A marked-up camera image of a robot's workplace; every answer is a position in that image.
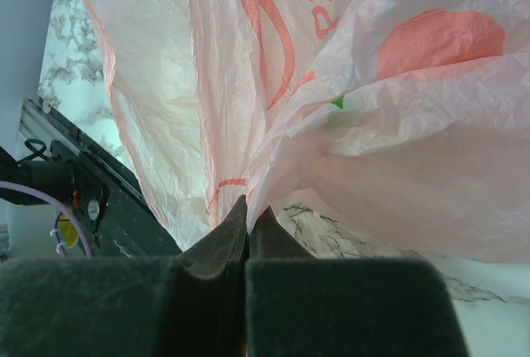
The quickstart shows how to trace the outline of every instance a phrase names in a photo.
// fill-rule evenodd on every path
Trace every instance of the green object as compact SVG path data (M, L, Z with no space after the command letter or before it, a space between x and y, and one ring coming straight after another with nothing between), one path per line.
M337 106L339 109L343 109L345 107L345 97L341 96L340 98L335 99L331 103Z

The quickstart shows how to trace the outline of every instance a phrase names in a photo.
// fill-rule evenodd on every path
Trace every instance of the translucent plastic bag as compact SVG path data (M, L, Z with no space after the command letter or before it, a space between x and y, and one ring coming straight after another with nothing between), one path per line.
M247 194L251 229L296 192L399 248L530 258L528 0L188 2L205 156L161 88L181 1L85 0L162 224L216 225Z

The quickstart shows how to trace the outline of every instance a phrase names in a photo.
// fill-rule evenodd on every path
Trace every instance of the red circle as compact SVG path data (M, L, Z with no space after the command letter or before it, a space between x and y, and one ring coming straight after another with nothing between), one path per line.
M425 11L390 32L378 53L378 78L457 63L408 76L443 80L463 75L488 62L476 59L501 56L504 38L504 29L484 13Z

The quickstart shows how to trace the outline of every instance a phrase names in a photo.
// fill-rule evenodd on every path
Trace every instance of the yellow object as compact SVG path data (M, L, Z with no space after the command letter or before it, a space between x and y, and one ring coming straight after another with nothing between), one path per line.
M77 244L80 235L74 225L64 215L59 218L59 237L67 248L72 248Z

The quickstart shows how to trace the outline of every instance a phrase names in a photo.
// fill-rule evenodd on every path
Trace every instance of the marble countertop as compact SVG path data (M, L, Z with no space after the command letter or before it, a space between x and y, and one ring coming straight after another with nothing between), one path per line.
M81 1L54 0L39 95L130 167L104 89L102 67ZM473 357L530 356L530 263L479 263L382 247L367 234L296 202L287 205L278 219L319 258L428 260L446 280Z

